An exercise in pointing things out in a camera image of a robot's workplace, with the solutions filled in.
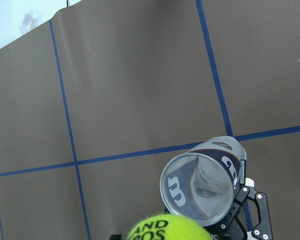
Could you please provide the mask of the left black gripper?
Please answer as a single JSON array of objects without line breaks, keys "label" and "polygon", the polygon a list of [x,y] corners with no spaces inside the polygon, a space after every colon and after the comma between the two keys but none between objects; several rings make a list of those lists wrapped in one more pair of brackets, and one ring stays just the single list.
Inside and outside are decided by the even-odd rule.
[{"label": "left black gripper", "polygon": [[257,191],[252,179],[246,178],[227,215],[205,229],[214,240],[272,240],[273,231],[265,193]]}]

